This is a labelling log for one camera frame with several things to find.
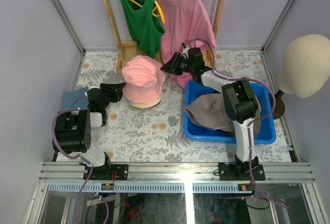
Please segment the pink bucket hat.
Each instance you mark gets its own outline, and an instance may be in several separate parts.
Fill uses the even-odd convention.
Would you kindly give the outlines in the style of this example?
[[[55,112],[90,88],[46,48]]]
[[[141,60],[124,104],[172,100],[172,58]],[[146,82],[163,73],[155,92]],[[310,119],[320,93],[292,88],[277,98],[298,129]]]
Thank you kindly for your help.
[[[161,64],[149,56],[138,55],[122,68],[126,82],[124,96],[133,104],[155,104],[161,100],[166,79]]]

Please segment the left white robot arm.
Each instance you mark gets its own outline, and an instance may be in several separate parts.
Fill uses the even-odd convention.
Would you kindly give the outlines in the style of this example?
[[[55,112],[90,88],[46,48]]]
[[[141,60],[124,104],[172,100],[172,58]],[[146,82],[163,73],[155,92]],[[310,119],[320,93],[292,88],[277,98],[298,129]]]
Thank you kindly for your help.
[[[128,165],[112,165],[109,155],[93,142],[91,130],[107,123],[107,107],[123,97],[124,83],[101,83],[62,95],[62,110],[52,122],[52,146],[85,167],[84,179],[127,180]]]

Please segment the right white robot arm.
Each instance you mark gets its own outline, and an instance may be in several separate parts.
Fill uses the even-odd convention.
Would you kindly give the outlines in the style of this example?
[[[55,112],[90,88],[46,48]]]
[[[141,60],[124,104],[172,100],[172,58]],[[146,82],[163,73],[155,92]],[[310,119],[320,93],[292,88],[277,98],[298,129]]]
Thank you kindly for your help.
[[[199,48],[185,49],[181,54],[175,53],[171,60],[161,67],[166,73],[179,76],[189,73],[200,85],[210,87],[221,93],[224,109],[234,124],[236,135],[235,164],[226,173],[241,180],[254,181],[254,172],[263,169],[255,155],[253,125],[258,111],[258,102],[251,87],[251,80],[246,78],[231,79],[208,67]]]

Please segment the grey bucket hat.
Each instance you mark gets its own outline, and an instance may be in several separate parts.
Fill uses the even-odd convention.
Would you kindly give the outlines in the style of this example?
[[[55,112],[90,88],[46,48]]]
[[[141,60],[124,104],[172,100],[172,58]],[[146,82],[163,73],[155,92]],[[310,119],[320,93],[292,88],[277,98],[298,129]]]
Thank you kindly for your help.
[[[189,120],[209,130],[234,132],[233,121],[225,111],[222,94],[202,95],[184,107]]]

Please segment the peach bucket hat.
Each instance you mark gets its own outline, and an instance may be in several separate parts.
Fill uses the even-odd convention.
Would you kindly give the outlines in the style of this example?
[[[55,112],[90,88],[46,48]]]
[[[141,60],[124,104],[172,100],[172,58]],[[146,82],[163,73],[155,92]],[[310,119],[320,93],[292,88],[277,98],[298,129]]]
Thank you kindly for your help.
[[[148,109],[148,108],[152,108],[156,105],[158,105],[162,100],[162,96],[158,96],[157,98],[155,98],[152,101],[146,102],[146,103],[137,103],[137,102],[133,102],[133,101],[128,101],[129,104],[135,108],[139,108],[139,109]]]

